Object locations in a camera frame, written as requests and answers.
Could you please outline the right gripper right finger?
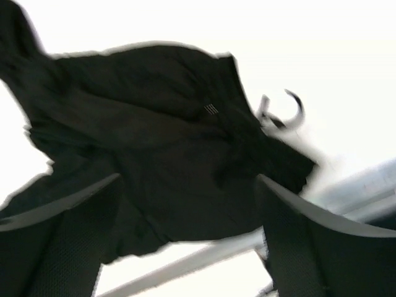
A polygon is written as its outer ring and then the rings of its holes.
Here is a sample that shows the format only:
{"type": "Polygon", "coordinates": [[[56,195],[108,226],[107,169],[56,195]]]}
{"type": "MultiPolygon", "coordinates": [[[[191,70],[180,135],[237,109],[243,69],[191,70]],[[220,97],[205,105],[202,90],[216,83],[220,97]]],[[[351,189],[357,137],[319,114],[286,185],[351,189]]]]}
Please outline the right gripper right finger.
{"type": "Polygon", "coordinates": [[[260,174],[255,196],[279,296],[395,296],[395,231],[324,210],[260,174]]]}

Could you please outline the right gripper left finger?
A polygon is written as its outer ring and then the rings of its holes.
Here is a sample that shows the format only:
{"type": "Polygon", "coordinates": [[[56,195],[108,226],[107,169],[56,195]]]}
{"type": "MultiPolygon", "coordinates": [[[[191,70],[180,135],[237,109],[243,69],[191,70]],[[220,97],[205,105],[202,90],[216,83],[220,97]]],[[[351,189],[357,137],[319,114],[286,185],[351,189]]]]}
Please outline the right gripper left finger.
{"type": "Polygon", "coordinates": [[[113,174],[1,219],[1,296],[92,296],[122,187],[120,175],[113,174]]]}

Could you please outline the black trousers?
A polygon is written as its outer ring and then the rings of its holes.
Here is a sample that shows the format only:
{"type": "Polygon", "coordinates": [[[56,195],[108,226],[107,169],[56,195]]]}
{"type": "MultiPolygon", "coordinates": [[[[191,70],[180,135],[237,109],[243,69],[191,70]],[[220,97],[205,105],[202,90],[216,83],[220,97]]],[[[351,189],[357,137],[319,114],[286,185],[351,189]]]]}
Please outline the black trousers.
{"type": "Polygon", "coordinates": [[[230,54],[183,45],[52,58],[21,7],[1,2],[1,80],[52,173],[12,195],[15,215],[117,173],[124,183],[105,263],[177,241],[256,230],[256,176],[299,194],[314,160],[275,133],[300,125],[254,114],[230,54]]]}

